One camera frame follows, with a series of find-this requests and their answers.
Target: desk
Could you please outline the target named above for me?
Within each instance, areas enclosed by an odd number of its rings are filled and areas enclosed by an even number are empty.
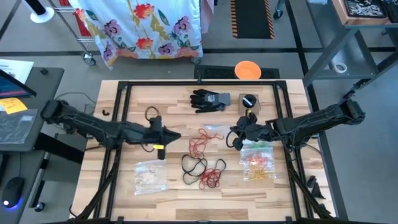
[[[309,113],[302,81],[286,80],[286,83],[294,116]],[[96,117],[105,120],[111,119],[111,116],[104,116],[102,110],[110,113],[113,111],[117,88],[117,80],[102,82],[95,109]],[[190,106],[189,96],[193,90],[199,88],[219,93],[231,93],[232,105],[227,107],[224,112],[195,114],[194,109]],[[117,217],[123,216],[125,221],[274,221],[285,220],[286,216],[294,217],[284,153],[279,142],[273,142],[276,179],[244,182],[243,166],[239,165],[239,152],[227,148],[225,140],[213,139],[209,142],[205,151],[209,165],[213,166],[219,158],[224,159],[227,163],[226,171],[220,181],[220,187],[200,190],[197,184],[185,185],[182,181],[183,171],[180,163],[181,157],[188,153],[189,139],[198,136],[198,129],[202,128],[204,124],[235,125],[239,118],[238,95],[240,93],[251,93],[259,96],[261,103],[259,123],[277,118],[274,94],[270,86],[134,86],[131,92],[127,120],[148,125],[144,112],[148,106],[155,106],[162,115],[164,125],[172,131],[181,133],[182,138],[167,146],[169,190],[158,194],[134,196],[134,164],[156,159],[156,152],[147,153],[140,146],[123,145],[111,219],[116,220]],[[122,96],[121,99],[122,106],[120,108],[124,105],[124,97]],[[315,140],[311,140],[309,144],[319,147]],[[97,142],[92,140],[88,142],[87,147],[96,145]],[[72,206],[73,213],[79,214],[97,191],[103,158],[103,148],[85,152]],[[324,203],[326,208],[334,215],[333,199],[321,156],[310,147],[305,147],[302,149],[302,159],[306,175],[317,177],[322,194],[326,198],[326,200],[320,200],[320,203]],[[303,197],[300,190],[297,189],[297,191],[302,215],[304,215]],[[104,217],[107,199],[108,196],[105,194],[100,217]]]
[[[4,223],[18,223],[25,205],[28,201],[29,194],[33,188],[35,178],[42,164],[44,151],[33,151],[36,139],[39,136],[44,121],[40,117],[41,109],[47,100],[54,98],[58,86],[61,82],[63,69],[62,68],[46,68],[48,74],[43,75],[41,68],[33,68],[26,85],[33,89],[37,96],[34,98],[25,98],[22,101],[28,108],[38,109],[35,121],[30,129],[24,144],[0,144],[1,151],[13,151],[10,153],[10,160],[7,163],[6,171],[2,182],[0,183],[1,191],[5,184],[13,177],[18,176],[19,173],[19,153],[22,152],[22,172],[21,176],[25,179],[24,188],[22,190],[22,200],[19,206],[13,210],[8,210],[0,206],[0,217]]]
[[[278,19],[282,15],[282,5],[285,1],[278,1],[274,18]],[[398,64],[398,50],[396,50],[376,65],[362,34],[359,32],[360,29],[385,28],[390,34],[392,29],[398,28],[398,23],[391,23],[388,18],[350,17],[346,12],[345,0],[331,0],[327,5],[307,3],[307,6],[324,49],[318,60],[305,74],[303,78],[305,87],[310,86],[314,80],[357,79],[359,82],[356,85],[358,89],[361,89]],[[334,38],[329,42],[327,39],[333,36]],[[348,47],[348,42],[353,37],[358,44]],[[396,37],[392,37],[392,41],[397,47]],[[328,64],[332,68],[335,63],[332,63],[333,58],[343,49],[349,49],[349,53],[340,55],[337,61],[345,62],[348,67],[347,71],[337,73],[332,69],[325,69]],[[363,56],[361,60],[358,60],[357,57],[352,59],[353,55],[361,54]]]

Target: computer mouse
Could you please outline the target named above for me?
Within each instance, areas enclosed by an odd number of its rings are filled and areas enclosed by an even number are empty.
[[[2,191],[1,200],[6,208],[12,208],[18,204],[24,188],[24,179],[22,177],[12,178]]]

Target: tape roll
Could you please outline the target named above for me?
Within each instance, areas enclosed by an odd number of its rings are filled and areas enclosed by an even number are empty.
[[[347,65],[341,62],[335,63],[335,66],[333,66],[334,71],[337,73],[345,73],[347,72]]]

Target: black glove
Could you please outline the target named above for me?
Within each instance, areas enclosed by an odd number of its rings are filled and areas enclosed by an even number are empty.
[[[191,104],[193,108],[198,108],[196,113],[207,113],[214,111],[224,111],[225,106],[231,104],[229,93],[215,93],[204,89],[194,90],[191,95]]]

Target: rack wheel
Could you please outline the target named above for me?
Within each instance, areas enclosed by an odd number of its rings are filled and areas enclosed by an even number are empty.
[[[93,58],[93,55],[92,54],[83,54],[82,55],[82,57],[83,57],[83,61],[87,64],[87,65],[95,65],[96,64],[96,61],[95,61],[95,59]]]
[[[35,212],[41,212],[45,207],[45,204],[43,202],[37,202],[36,207],[35,207]]]
[[[282,10],[275,10],[274,19],[281,18],[283,14],[284,14],[284,12]]]
[[[201,58],[200,58],[200,57],[191,58],[191,62],[192,62],[192,64],[194,64],[194,65],[199,65],[200,62],[201,62]]]

